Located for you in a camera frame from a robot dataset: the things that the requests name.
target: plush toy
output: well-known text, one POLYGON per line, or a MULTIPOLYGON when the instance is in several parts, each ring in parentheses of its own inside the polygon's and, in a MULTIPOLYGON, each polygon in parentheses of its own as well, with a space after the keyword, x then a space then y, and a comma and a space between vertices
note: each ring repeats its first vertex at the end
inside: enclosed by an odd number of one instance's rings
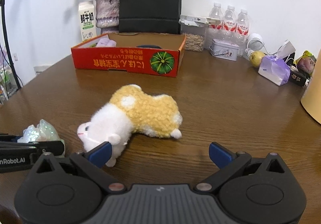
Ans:
POLYGON ((117 90, 90 122, 81 124, 77 134, 86 151, 103 142, 110 142, 113 152, 106 165, 113 167, 132 133, 179 139, 182 137, 179 130, 182 121, 171 96, 150 96, 138 85, 127 85, 117 90))

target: pumpkin illustration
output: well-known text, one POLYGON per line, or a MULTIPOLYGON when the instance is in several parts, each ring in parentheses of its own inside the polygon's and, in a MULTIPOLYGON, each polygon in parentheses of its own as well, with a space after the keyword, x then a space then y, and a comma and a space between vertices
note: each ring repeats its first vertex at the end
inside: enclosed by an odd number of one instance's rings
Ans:
POLYGON ((174 68, 174 57, 167 52, 157 52, 150 59, 151 68, 158 74, 168 74, 174 68))

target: white wall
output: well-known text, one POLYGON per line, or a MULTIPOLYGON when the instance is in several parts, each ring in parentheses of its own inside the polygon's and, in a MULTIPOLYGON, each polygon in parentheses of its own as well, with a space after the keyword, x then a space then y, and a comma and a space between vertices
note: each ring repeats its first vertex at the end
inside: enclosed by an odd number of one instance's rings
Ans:
MULTIPOLYGON (((70 54, 81 40, 78 3, 86 0, 6 0, 6 20, 18 75, 24 83, 34 77, 33 67, 51 65, 70 54)), ((207 16, 213 2, 248 10, 250 31, 263 36, 270 52, 289 39, 299 56, 317 55, 321 46, 321 0, 182 0, 182 14, 207 16)))

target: wooden table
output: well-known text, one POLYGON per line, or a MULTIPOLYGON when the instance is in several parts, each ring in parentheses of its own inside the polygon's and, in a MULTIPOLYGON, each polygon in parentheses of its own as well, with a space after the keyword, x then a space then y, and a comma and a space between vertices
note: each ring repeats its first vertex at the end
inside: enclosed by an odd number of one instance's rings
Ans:
MULTIPOLYGON (((75 70, 69 56, 37 76, 0 109, 0 132, 21 134, 40 119, 65 139, 66 152, 82 149, 77 127, 108 102, 119 87, 135 83, 149 94, 166 93, 183 116, 182 139, 135 135, 110 174, 131 183, 195 185, 217 171, 208 145, 219 142, 254 157, 277 152, 308 199, 300 224, 321 219, 321 126, 300 105, 303 89, 278 87, 260 76, 243 58, 236 62, 208 52, 186 52, 177 78, 121 71, 75 70)), ((0 221, 14 218, 14 194, 27 171, 0 174, 0 221)))

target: black box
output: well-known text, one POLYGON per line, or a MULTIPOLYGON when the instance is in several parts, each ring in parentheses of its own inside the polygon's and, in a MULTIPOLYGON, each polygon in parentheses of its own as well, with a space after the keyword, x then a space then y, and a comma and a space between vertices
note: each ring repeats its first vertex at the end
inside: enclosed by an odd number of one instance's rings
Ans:
POLYGON ((182 0, 119 0, 119 32, 180 34, 182 0))
POLYGON ((298 69, 292 66, 290 67, 290 77, 288 80, 303 87, 307 81, 307 78, 301 72, 299 72, 298 69))

